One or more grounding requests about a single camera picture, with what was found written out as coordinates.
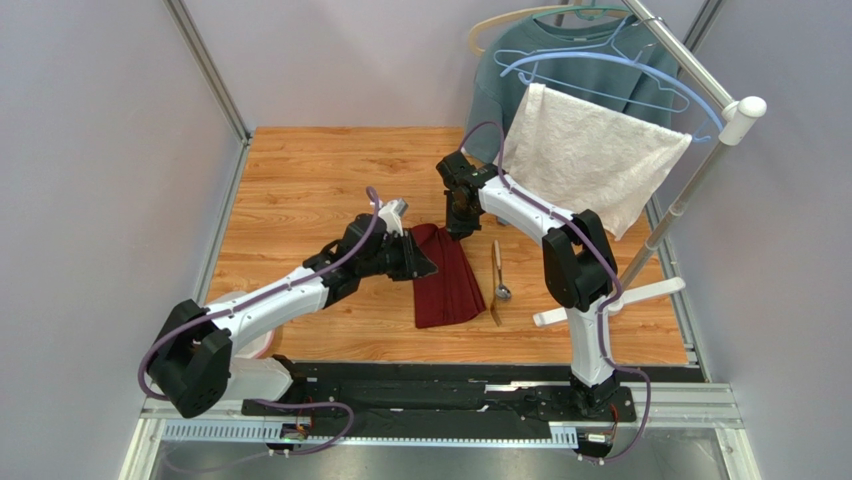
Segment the dark red cloth napkin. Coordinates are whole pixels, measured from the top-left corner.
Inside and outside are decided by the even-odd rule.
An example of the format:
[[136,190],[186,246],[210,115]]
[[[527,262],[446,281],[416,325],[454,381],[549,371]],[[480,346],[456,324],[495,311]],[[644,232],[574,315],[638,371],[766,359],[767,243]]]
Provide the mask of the dark red cloth napkin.
[[414,322],[418,329],[457,325],[486,309],[478,281],[462,244],[445,227],[426,223],[411,233],[438,271],[413,281]]

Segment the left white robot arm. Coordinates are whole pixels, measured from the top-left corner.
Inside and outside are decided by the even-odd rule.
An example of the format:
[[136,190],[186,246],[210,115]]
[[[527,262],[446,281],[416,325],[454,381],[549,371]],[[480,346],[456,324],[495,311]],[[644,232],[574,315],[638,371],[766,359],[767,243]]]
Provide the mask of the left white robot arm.
[[411,229],[361,214],[342,238],[276,282],[209,306],[178,303],[143,356],[137,381],[148,397],[168,401],[182,417],[194,418],[225,397],[232,361],[254,339],[334,305],[355,293],[364,278],[417,281],[438,270]]

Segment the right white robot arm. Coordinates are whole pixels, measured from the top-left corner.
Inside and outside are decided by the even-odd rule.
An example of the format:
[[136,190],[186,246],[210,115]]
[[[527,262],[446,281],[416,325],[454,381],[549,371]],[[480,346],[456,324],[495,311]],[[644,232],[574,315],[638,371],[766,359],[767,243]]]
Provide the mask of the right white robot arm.
[[494,164],[474,167],[459,151],[436,166],[445,187],[446,227],[460,240],[479,230],[489,213],[507,221],[542,249],[544,282],[563,308],[572,343],[568,404],[593,418],[609,412],[619,384],[608,359],[609,313],[617,265],[599,216],[573,213],[537,197]]

